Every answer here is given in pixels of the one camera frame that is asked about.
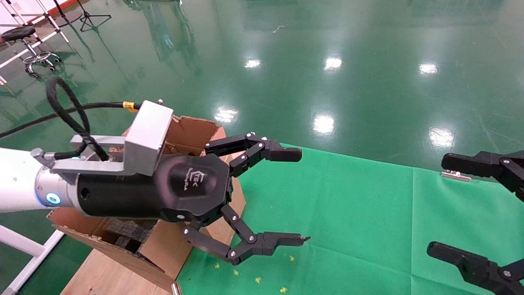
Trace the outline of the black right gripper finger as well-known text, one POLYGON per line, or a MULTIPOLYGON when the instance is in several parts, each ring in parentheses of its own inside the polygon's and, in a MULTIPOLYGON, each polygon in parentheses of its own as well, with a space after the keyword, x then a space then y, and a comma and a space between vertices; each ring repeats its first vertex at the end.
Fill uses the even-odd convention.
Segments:
POLYGON ((455 265, 464 282, 473 284, 495 295, 522 295, 524 286, 524 260, 505 266, 471 252, 433 241, 427 246, 427 254, 435 259, 455 265))
POLYGON ((492 177, 509 192, 524 201, 524 152, 498 154, 481 151, 472 157, 447 153, 441 166, 462 174, 479 177, 492 177))

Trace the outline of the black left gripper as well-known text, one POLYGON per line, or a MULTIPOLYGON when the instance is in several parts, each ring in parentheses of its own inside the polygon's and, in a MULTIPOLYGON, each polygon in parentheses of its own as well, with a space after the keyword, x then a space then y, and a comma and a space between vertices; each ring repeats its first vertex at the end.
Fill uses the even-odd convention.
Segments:
POLYGON ((191 222, 183 236, 194 247, 234 266, 251 256, 271 256, 278 246, 302 246, 309 237, 293 233, 255 234, 226 205, 231 200, 232 180, 259 163, 299 162, 303 151, 284 147, 275 140, 249 132, 205 144, 206 156, 166 154, 152 176, 81 174, 77 181, 79 209, 88 216, 131 220, 164 220, 210 224, 221 216, 241 239, 231 247, 200 233, 191 222), (226 164, 219 157, 240 153, 226 164))

